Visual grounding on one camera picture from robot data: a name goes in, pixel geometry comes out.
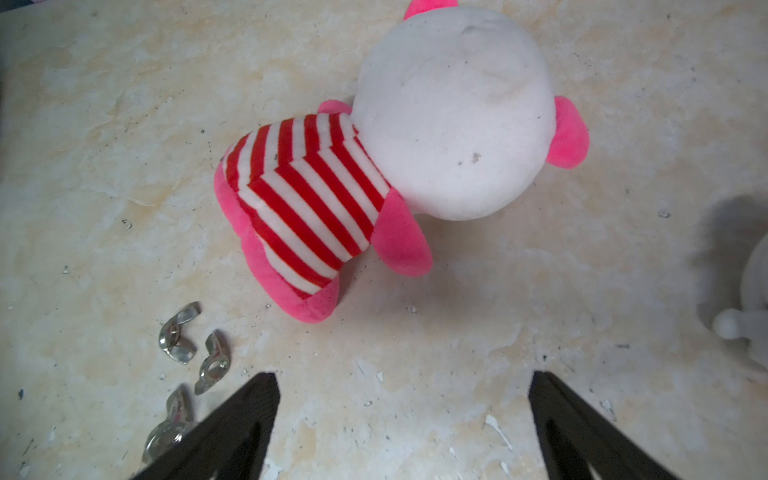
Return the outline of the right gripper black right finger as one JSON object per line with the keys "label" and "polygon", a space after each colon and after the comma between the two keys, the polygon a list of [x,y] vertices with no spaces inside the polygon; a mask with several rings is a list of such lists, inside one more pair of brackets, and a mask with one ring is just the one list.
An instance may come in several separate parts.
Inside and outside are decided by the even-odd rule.
{"label": "right gripper black right finger", "polygon": [[676,478],[553,373],[533,374],[528,399],[549,478]]}

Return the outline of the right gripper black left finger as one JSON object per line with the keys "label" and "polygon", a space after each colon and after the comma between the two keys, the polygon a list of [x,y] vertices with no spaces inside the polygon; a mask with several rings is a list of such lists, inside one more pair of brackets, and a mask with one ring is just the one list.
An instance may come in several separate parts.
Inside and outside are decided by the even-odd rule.
{"label": "right gripper black left finger", "polygon": [[134,477],[258,480],[279,402],[276,375],[257,374]]}

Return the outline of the silver wing nut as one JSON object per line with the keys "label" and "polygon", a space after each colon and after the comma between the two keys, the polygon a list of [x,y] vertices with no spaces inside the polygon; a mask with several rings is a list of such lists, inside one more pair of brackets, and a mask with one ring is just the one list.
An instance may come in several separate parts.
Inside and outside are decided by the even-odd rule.
{"label": "silver wing nut", "polygon": [[195,356],[197,349],[182,336],[182,326],[201,314],[201,304],[197,301],[185,305],[160,329],[158,335],[159,348],[172,360],[188,364]]}
{"label": "silver wing nut", "polygon": [[198,380],[194,385],[194,395],[200,396],[209,391],[223,379],[231,366],[228,342],[220,330],[214,330],[206,339],[208,356],[203,360]]}
{"label": "silver wing nut", "polygon": [[149,465],[181,442],[194,427],[194,414],[188,388],[178,386],[166,400],[166,417],[148,435],[142,462]]}

